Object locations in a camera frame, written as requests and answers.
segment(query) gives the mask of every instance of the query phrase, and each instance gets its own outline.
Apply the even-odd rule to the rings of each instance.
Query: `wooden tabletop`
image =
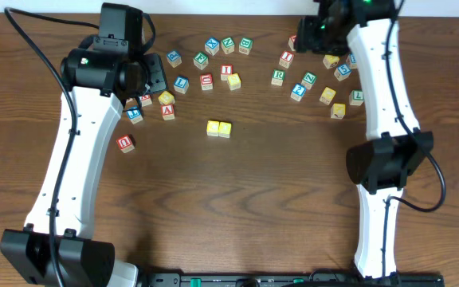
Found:
[[[61,18],[97,23],[98,14]],[[92,29],[16,16],[56,67]],[[358,72],[338,82],[322,56],[296,54],[282,87],[270,84],[279,56],[299,17],[152,16],[158,31],[153,52],[163,59],[176,95],[176,119],[164,121],[159,102],[143,109],[144,122],[126,116],[112,135],[96,200],[94,239],[112,242],[120,259],[185,273],[301,273],[347,269],[359,237],[359,197],[348,178],[345,154],[365,141],[365,112],[347,107],[332,120],[319,102],[328,86],[334,102],[348,102]],[[459,285],[459,19],[403,18],[403,72],[423,131],[433,131],[447,179],[446,204],[434,214],[401,206],[395,257],[401,272],[440,272]],[[202,71],[214,75],[202,92],[193,56],[214,36],[254,40],[249,56],[222,51]],[[165,54],[177,49],[173,69]],[[230,92],[219,79],[232,64],[242,87]],[[298,103],[293,85],[306,71],[318,76]],[[0,239],[22,228],[41,189],[53,149],[60,94],[35,53],[0,14]],[[231,139],[206,135],[207,120],[233,123]],[[136,150],[122,153],[116,138],[127,133]],[[435,202],[439,182],[425,161],[409,178],[405,198]],[[27,286],[0,254],[0,286]]]

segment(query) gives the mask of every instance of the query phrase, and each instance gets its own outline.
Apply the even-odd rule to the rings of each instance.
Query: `wooden cube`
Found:
[[[182,64],[182,57],[180,57],[180,53],[177,50],[172,50],[166,55],[167,61],[176,68],[178,65]]]
[[[335,90],[329,87],[326,87],[324,92],[322,92],[322,96],[320,97],[320,102],[326,105],[329,105],[332,99],[334,99],[334,96],[335,96]]]
[[[175,119],[175,110],[173,109],[172,104],[167,104],[161,106],[161,112],[163,114],[164,120],[174,120]]]
[[[187,92],[187,89],[189,88],[189,79],[178,76],[176,77],[176,81],[173,84],[173,87],[175,87],[176,92],[185,94]]]
[[[331,108],[331,118],[332,119],[343,119],[345,115],[345,105],[344,104],[333,104]]]
[[[324,57],[324,65],[327,69],[336,67],[338,65],[338,62],[339,57],[337,56],[325,55]]]
[[[162,104],[162,105],[174,104],[175,103],[175,97],[173,95],[171,95],[168,91],[164,91],[159,96],[159,103]]]
[[[286,76],[286,73],[281,70],[274,69],[274,73],[272,74],[272,85],[278,85],[282,86],[284,77]]]
[[[208,136],[219,136],[219,122],[216,120],[209,120],[206,125],[206,134]]]
[[[347,64],[342,64],[334,71],[334,76],[338,81],[342,81],[350,76],[351,69]]]
[[[289,38],[288,40],[288,46],[290,46],[290,49],[295,52],[295,39],[296,39],[296,35],[293,35]]]
[[[293,61],[293,54],[287,51],[284,51],[279,59],[279,65],[282,65],[286,69],[290,67]]]
[[[347,65],[350,69],[357,69],[357,61],[355,60],[354,54],[350,53],[350,55],[348,55]]]
[[[230,91],[241,87],[240,77],[237,73],[228,76],[228,86]]]
[[[118,147],[120,147],[120,150],[124,153],[128,153],[129,151],[135,149],[134,144],[132,143],[132,140],[128,135],[119,138],[116,142],[118,143]]]
[[[151,104],[151,96],[150,95],[144,95],[144,96],[139,96],[139,101],[141,102],[141,106],[145,107]]]
[[[203,52],[199,52],[194,57],[194,65],[200,70],[203,70],[208,65],[208,56]]]
[[[210,37],[210,39],[208,39],[205,43],[205,51],[212,56],[215,56],[215,54],[219,52],[220,48],[221,46],[219,45],[219,41],[214,37]]]
[[[353,90],[350,93],[350,105],[361,105],[364,102],[364,93],[361,90]]]
[[[295,84],[295,87],[293,87],[292,94],[290,97],[296,101],[302,100],[302,97],[306,93],[306,87],[304,87],[301,84]]]
[[[302,82],[300,84],[306,87],[306,89],[311,89],[312,86],[315,84],[315,82],[316,82],[315,74],[307,72],[304,75],[304,78],[302,78]]]
[[[232,53],[235,50],[235,42],[231,37],[222,39],[222,51],[225,54]]]
[[[230,134],[231,134],[231,124],[230,123],[221,122],[219,124],[219,136],[220,137],[229,138]]]
[[[221,65],[221,81],[228,80],[228,76],[233,74],[233,65]]]
[[[253,40],[243,37],[242,41],[240,41],[240,45],[238,46],[238,52],[243,53],[245,55],[249,55],[249,53],[251,53],[252,48]]]
[[[212,74],[201,75],[199,77],[199,81],[201,82],[201,89],[203,91],[214,88],[214,79],[212,78]]]
[[[141,116],[141,111],[138,109],[138,107],[129,108],[127,110],[127,116],[133,124],[139,123],[141,120],[143,120],[143,116]]]

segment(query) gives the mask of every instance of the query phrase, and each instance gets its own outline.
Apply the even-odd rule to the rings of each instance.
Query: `white background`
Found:
[[[104,0],[0,0],[0,12],[12,6],[30,12],[99,13]],[[316,14],[312,0],[106,0],[149,14]],[[459,0],[406,0],[403,16],[459,17]]]

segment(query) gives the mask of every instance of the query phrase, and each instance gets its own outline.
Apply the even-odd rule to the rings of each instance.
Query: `wood grain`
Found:
[[[62,18],[97,23],[98,15]],[[17,16],[58,67],[89,28]],[[161,55],[170,84],[189,77],[177,93],[176,120],[163,121],[159,103],[144,108],[145,121],[124,117],[116,137],[131,133],[136,150],[110,144],[96,202],[96,240],[112,242],[117,257],[141,265],[209,272],[310,272],[346,269],[358,241],[359,198],[347,177],[346,150],[362,143],[364,107],[348,107],[331,120],[318,99],[325,86],[336,102],[359,88],[353,72],[339,83],[322,57],[297,54],[283,87],[270,85],[298,17],[153,16],[153,52]],[[405,80],[423,130],[435,135],[436,156],[448,184],[447,203],[434,214],[401,207],[395,254],[402,272],[440,272],[459,286],[459,19],[404,18],[401,56]],[[254,39],[249,56],[210,57],[203,72],[216,79],[202,92],[192,57],[209,36]],[[176,69],[165,53],[177,49]],[[218,80],[232,64],[242,88]],[[304,99],[289,99],[306,71],[319,78]],[[41,188],[53,148],[60,89],[33,51],[0,14],[0,238],[20,229]],[[206,136],[208,119],[233,123],[229,140]],[[428,205],[439,185],[423,163],[409,179],[406,197]],[[0,254],[0,286],[26,286]]]

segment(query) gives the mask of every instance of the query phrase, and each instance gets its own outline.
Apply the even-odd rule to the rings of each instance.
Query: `letter on block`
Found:
[[[208,65],[208,56],[203,52],[199,52],[194,57],[194,65],[200,70],[203,70]]]
[[[338,62],[339,57],[337,56],[325,55],[324,57],[324,65],[327,69],[336,67],[338,65]]]
[[[221,122],[219,124],[219,136],[220,137],[229,138],[230,134],[231,134],[231,124],[230,123]]]
[[[240,45],[238,46],[238,52],[244,53],[245,55],[249,55],[249,53],[251,53],[252,48],[253,40],[243,37],[242,41],[240,41]]]
[[[285,76],[286,76],[286,73],[284,71],[274,69],[274,73],[272,74],[271,84],[282,86]]]
[[[127,110],[127,116],[133,124],[139,123],[143,120],[143,116],[141,116],[141,112],[137,107],[129,108]]]
[[[357,61],[355,60],[354,54],[351,53],[348,55],[347,65],[350,67],[350,69],[357,69]]]
[[[120,147],[120,150],[124,153],[128,153],[129,151],[134,149],[134,144],[132,143],[132,140],[128,135],[119,138],[116,142],[118,143],[118,147]]]
[[[230,91],[241,87],[240,77],[237,73],[228,76],[228,86]]]
[[[175,110],[172,104],[164,105],[161,108],[164,120],[173,120],[175,118]]]
[[[173,95],[171,95],[168,91],[164,91],[159,96],[159,103],[162,104],[162,105],[174,104],[175,103],[175,97]]]
[[[307,72],[304,75],[304,78],[302,78],[302,83],[300,84],[306,87],[306,89],[311,89],[312,86],[315,84],[315,81],[316,81],[315,74]]]
[[[206,134],[208,136],[219,136],[219,122],[216,120],[209,120],[206,125]]]
[[[171,64],[171,66],[173,66],[173,68],[182,64],[182,58],[177,50],[172,50],[167,54],[167,61]]]
[[[334,76],[338,81],[342,81],[350,76],[351,69],[347,64],[342,64],[334,71]]]
[[[296,35],[293,35],[290,37],[290,39],[288,40],[288,45],[290,46],[290,49],[295,52],[295,39],[296,39]]]
[[[306,93],[306,87],[304,87],[301,84],[295,84],[295,87],[293,87],[292,90],[292,95],[290,96],[292,99],[296,101],[302,100],[302,97]]]
[[[205,43],[205,51],[212,56],[215,56],[215,54],[219,51],[219,48],[221,48],[219,41],[214,37],[210,37],[210,39],[208,39]]]
[[[334,96],[335,96],[335,90],[329,87],[326,87],[324,92],[322,92],[322,96],[320,97],[320,102],[326,105],[329,105],[332,99],[334,99]]]
[[[353,90],[350,93],[350,105],[361,105],[364,102],[364,93],[361,90]]]
[[[333,104],[331,108],[331,118],[341,120],[344,117],[344,104]]]
[[[227,37],[225,39],[222,39],[222,51],[224,51],[225,54],[232,53],[235,50],[235,42],[231,37]]]
[[[203,91],[214,88],[214,80],[211,74],[201,75],[199,81],[201,81],[201,89]]]
[[[221,65],[221,81],[228,80],[231,74],[233,74],[233,65]]]
[[[175,87],[176,92],[185,94],[189,88],[189,79],[178,76],[173,86]]]
[[[141,106],[145,107],[151,104],[151,96],[150,95],[144,95],[144,96],[139,96],[139,101],[141,102]]]
[[[290,67],[293,61],[293,54],[287,51],[284,51],[279,59],[279,65],[282,65],[286,69]]]

